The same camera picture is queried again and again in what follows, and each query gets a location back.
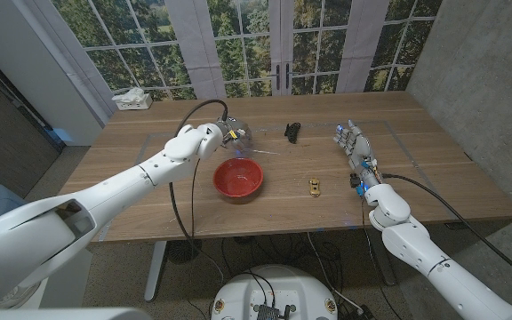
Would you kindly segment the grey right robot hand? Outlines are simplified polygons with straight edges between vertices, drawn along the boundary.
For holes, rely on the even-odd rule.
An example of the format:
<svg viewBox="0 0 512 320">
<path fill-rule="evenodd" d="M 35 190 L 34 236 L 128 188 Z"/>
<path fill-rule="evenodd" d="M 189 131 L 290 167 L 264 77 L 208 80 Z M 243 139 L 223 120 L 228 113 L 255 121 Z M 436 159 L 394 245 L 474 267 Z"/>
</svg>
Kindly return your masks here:
<svg viewBox="0 0 512 320">
<path fill-rule="evenodd" d="M 352 169 L 359 167 L 372 169 L 377 165 L 370 141 L 351 120 L 348 121 L 347 127 L 337 125 L 333 140 L 343 149 Z"/>
</svg>

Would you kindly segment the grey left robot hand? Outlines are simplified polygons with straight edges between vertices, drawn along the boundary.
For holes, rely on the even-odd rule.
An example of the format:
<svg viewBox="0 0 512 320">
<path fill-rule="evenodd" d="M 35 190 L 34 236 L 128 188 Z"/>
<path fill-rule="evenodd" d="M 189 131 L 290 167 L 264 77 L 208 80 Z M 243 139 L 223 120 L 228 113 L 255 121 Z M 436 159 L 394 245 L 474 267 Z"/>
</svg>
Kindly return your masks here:
<svg viewBox="0 0 512 320">
<path fill-rule="evenodd" d="M 252 144 L 252 132 L 248 124 L 238 118 L 219 118 L 216 125 L 222 132 L 221 146 L 233 148 L 239 153 L 246 152 Z"/>
</svg>

